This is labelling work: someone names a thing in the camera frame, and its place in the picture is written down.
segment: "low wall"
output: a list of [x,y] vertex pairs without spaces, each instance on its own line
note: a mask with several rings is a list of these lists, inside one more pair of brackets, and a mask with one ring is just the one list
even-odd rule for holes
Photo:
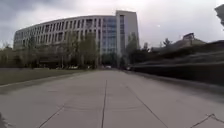
[[224,86],[224,62],[210,64],[132,66],[130,70]]

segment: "grass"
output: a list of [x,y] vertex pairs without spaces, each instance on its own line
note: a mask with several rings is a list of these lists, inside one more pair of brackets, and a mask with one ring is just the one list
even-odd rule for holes
[[5,84],[24,82],[51,76],[78,73],[81,70],[49,70],[49,69],[0,69],[0,86]]

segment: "cloudy sky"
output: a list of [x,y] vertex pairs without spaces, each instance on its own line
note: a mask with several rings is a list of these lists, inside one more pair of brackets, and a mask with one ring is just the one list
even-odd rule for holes
[[224,0],[0,0],[0,45],[13,43],[17,29],[59,18],[114,15],[136,11],[141,45],[158,46],[194,32],[204,41],[224,39],[224,27],[214,8]]

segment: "white building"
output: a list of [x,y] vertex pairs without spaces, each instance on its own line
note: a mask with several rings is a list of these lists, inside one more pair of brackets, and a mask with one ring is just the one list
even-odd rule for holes
[[117,53],[121,56],[128,44],[128,36],[138,36],[136,12],[116,11],[115,16],[80,16],[49,21],[16,31],[14,49],[27,45],[31,35],[37,45],[59,44],[66,40],[69,32],[75,32],[80,40],[91,32],[95,34],[100,54]]

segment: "concrete pavement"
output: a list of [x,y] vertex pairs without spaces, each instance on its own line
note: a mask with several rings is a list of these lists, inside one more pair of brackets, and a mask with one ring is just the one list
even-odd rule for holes
[[224,127],[223,96],[119,71],[1,94],[0,112],[13,128]]

